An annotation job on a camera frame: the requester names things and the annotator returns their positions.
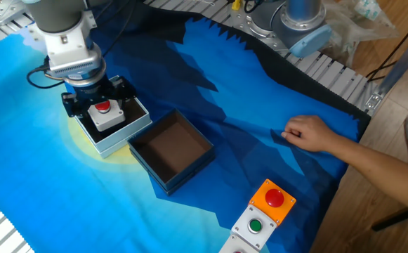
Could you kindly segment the bare human hand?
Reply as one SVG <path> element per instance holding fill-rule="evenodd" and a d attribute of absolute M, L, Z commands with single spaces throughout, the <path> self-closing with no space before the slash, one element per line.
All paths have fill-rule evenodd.
<path fill-rule="evenodd" d="M 311 115 L 292 117 L 285 125 L 281 137 L 310 152 L 329 152 L 342 139 L 318 116 Z"/>

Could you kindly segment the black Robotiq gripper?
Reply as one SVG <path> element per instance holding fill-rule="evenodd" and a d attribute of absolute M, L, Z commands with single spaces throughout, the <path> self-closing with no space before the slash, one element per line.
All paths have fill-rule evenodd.
<path fill-rule="evenodd" d="M 90 86 L 73 86 L 75 93 L 62 93 L 62 104 L 69 117 L 83 117 L 81 105 L 95 105 L 108 99 L 128 100 L 137 96 L 136 88 L 125 77 L 101 79 Z"/>

